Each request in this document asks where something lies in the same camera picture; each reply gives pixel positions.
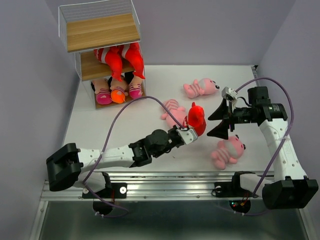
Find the red shark plush mouth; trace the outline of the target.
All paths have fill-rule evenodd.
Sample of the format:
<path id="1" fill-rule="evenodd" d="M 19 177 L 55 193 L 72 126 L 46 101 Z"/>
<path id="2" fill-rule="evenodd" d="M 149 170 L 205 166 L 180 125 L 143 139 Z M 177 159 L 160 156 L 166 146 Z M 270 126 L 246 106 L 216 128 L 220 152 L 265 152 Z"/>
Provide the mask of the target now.
<path id="1" fill-rule="evenodd" d="M 123 63 L 119 55 L 118 46 L 103 47 L 93 50 L 96 59 L 103 64 L 109 66 L 113 79 L 122 82 Z"/>

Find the boy doll orange pants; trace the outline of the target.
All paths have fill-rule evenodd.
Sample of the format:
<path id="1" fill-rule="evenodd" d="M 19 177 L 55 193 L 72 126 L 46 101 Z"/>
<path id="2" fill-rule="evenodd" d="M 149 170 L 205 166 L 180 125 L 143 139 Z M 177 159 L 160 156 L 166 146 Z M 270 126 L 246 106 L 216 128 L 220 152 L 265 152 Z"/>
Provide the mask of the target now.
<path id="1" fill-rule="evenodd" d="M 111 100 L 117 104 L 122 104 L 126 101 L 129 89 L 129 85 L 126 82 L 125 77 L 123 75 L 120 77 L 121 81 L 113 77 L 110 77 L 108 80 Z"/>

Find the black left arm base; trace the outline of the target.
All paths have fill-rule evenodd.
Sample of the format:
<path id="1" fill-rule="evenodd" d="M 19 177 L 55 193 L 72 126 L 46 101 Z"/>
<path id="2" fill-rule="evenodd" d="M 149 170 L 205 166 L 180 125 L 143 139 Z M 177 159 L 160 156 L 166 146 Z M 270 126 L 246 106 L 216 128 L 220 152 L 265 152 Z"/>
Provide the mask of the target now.
<path id="1" fill-rule="evenodd" d="M 128 192 L 126 182 L 112 182 L 110 176 L 103 172 L 104 187 L 98 192 L 93 192 L 84 188 L 82 198 L 93 200 L 92 209 L 95 216 L 100 218 L 119 218 L 129 213 L 125 207 L 116 204 L 116 199 L 125 199 Z"/>

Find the red whale plush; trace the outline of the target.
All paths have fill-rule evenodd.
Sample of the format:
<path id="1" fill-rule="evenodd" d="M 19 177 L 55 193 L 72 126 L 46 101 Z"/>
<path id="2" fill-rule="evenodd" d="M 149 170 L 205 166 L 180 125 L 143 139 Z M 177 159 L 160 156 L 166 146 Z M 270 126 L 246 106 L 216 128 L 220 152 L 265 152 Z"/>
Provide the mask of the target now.
<path id="1" fill-rule="evenodd" d="M 140 45 L 138 42 L 122 44 L 119 46 L 119 54 L 126 59 L 133 67 L 133 75 L 141 79 L 145 79 L 144 76 L 144 59 L 140 51 Z"/>

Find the red plush corner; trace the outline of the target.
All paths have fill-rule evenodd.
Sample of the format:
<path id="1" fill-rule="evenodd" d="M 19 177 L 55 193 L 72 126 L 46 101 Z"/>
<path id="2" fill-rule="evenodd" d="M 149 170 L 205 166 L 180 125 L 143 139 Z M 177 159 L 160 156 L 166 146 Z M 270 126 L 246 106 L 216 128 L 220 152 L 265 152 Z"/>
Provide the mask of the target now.
<path id="1" fill-rule="evenodd" d="M 205 133 L 207 123 L 205 119 L 205 111 L 203 107 L 192 102 L 191 108 L 188 111 L 187 116 L 183 120 L 183 125 L 193 128 L 198 137 Z"/>

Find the boy doll magenta striped shirt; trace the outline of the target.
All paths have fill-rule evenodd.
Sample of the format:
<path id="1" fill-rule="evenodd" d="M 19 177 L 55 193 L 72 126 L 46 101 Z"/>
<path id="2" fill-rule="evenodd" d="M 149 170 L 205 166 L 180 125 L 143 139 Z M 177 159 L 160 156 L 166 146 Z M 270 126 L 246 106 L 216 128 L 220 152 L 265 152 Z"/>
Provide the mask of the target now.
<path id="1" fill-rule="evenodd" d="M 138 99 L 143 95 L 142 83 L 143 79 L 135 76 L 133 72 L 124 74 L 125 80 L 128 83 L 128 93 L 132 99 Z"/>

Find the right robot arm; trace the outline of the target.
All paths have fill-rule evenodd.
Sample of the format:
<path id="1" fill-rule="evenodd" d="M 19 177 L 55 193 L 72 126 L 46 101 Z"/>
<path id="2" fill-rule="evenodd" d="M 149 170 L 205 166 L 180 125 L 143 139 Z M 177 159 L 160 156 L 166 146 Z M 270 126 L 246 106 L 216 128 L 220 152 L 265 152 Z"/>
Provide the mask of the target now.
<path id="1" fill-rule="evenodd" d="M 231 192 L 235 195 L 248 193 L 251 197 L 262 197 L 269 210 L 303 209 L 319 189 L 315 179 L 309 179 L 300 166 L 300 162 L 290 140 L 289 132 L 293 122 L 287 121 L 284 106 L 271 103 L 265 86 L 250 88 L 249 105 L 237 108 L 238 93 L 225 87 L 222 102 L 208 120 L 220 121 L 220 124 L 207 133 L 209 137 L 220 138 L 219 145 L 226 148 L 229 142 L 238 144 L 237 137 L 229 132 L 236 124 L 257 124 L 267 143 L 271 160 L 262 176 L 253 172 L 236 172 L 230 182 Z"/>

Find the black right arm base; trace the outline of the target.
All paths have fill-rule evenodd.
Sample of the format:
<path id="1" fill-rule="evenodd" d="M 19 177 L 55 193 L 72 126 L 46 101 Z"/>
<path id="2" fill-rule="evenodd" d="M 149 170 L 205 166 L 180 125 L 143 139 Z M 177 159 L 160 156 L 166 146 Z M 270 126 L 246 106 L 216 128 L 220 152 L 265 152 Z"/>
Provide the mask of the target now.
<path id="1" fill-rule="evenodd" d="M 253 195 L 250 190 L 241 188 L 240 176 L 245 174 L 252 174 L 250 171 L 236 171 L 231 178 L 231 181 L 221 181 L 215 182 L 214 188 L 211 191 L 211 195 L 217 198 L 236 198 L 240 197 L 240 200 L 229 200 L 229 209 L 234 214 L 247 216 L 247 217 L 257 217 L 260 213 L 249 213 L 251 209 L 252 197 L 257 197 Z"/>

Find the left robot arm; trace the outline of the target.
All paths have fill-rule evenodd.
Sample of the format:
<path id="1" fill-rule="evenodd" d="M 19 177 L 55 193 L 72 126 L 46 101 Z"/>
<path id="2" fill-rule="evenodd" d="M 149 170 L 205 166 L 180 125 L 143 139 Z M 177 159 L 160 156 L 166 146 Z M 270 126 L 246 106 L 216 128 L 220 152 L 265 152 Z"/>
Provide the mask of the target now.
<path id="1" fill-rule="evenodd" d="M 193 129 L 174 126 L 168 131 L 156 129 L 134 143 L 106 150 L 78 148 L 75 143 L 68 143 L 46 160 L 49 190 L 60 192 L 70 187 L 91 188 L 100 197 L 106 197 L 111 193 L 111 184 L 105 176 L 91 170 L 142 167 L 173 148 L 191 144 L 197 139 Z"/>

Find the boy doll magenta pants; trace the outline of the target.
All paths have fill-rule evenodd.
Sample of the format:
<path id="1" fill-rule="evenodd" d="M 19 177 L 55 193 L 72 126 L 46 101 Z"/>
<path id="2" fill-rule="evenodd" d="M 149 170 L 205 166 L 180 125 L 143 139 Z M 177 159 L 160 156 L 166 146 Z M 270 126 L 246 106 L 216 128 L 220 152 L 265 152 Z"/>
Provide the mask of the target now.
<path id="1" fill-rule="evenodd" d="M 112 102 L 110 87 L 105 78 L 92 80 L 91 86 L 98 104 L 109 105 Z"/>

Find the large pink striped pig plush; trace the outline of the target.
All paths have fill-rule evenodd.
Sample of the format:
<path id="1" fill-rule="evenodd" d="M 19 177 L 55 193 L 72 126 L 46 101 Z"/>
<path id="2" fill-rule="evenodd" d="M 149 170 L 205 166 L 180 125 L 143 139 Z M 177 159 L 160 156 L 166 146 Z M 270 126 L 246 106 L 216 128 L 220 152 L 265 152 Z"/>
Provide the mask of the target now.
<path id="1" fill-rule="evenodd" d="M 183 125 L 184 127 L 187 127 L 187 112 L 186 108 L 179 104 L 179 102 L 176 99 L 169 99 L 163 102 L 163 105 L 169 110 L 169 112 L 174 116 L 178 122 Z M 160 116 L 161 120 L 166 121 L 169 128 L 174 127 L 177 125 L 177 123 L 173 120 L 173 118 L 169 115 L 169 113 L 162 108 L 163 113 Z"/>

